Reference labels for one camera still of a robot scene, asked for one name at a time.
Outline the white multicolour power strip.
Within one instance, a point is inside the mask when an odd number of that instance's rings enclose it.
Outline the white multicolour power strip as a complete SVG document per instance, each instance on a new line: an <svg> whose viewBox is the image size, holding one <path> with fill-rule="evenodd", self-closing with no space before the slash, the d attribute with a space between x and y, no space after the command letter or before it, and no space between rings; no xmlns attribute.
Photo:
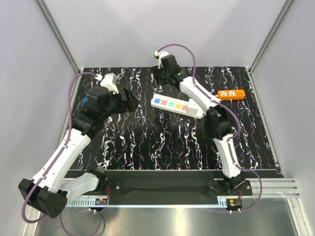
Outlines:
<svg viewBox="0 0 315 236"><path fill-rule="evenodd" d="M160 94L154 94L153 98L151 99L151 106L154 108L192 117L191 115L187 115L186 113L187 104L188 101L175 99ZM198 115L192 118L202 119L204 117L203 110L199 106L198 108Z"/></svg>

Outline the white grey plug adapter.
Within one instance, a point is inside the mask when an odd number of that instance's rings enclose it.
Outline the white grey plug adapter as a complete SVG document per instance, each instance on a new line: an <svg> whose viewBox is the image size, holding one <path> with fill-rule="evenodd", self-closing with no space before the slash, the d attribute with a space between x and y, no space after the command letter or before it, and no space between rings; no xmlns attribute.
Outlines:
<svg viewBox="0 0 315 236"><path fill-rule="evenodd" d="M187 104L187 109L186 113L187 115L191 115L192 117L195 117L198 115L198 105L195 103L193 99L189 99L188 104Z"/></svg>

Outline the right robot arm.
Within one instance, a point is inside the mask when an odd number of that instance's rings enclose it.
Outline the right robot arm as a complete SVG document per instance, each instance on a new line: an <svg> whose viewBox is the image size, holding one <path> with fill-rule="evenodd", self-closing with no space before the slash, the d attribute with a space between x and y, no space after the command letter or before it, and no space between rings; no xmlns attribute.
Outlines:
<svg viewBox="0 0 315 236"><path fill-rule="evenodd" d="M233 121L240 134L240 123L236 115L227 105L208 92L194 77L176 67L174 70L158 66L151 68L151 77L157 85L171 85L193 99L204 113L204 129L215 142L222 164L223 188L229 195L241 189L245 181L239 165L233 139Z"/></svg>

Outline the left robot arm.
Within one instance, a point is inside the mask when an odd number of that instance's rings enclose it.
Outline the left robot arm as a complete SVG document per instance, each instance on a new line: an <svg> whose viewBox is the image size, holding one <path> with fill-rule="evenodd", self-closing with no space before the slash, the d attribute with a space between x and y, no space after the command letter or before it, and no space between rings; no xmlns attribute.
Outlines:
<svg viewBox="0 0 315 236"><path fill-rule="evenodd" d="M63 142L45 166L32 179L22 179L18 185L24 203L22 209L31 206L43 215L56 218L67 202L93 192L106 190L104 169L87 170L68 183L63 179L75 159L104 127L104 121L114 114L135 112L140 101L128 88L111 91L97 87L87 96L82 110L69 123Z"/></svg>

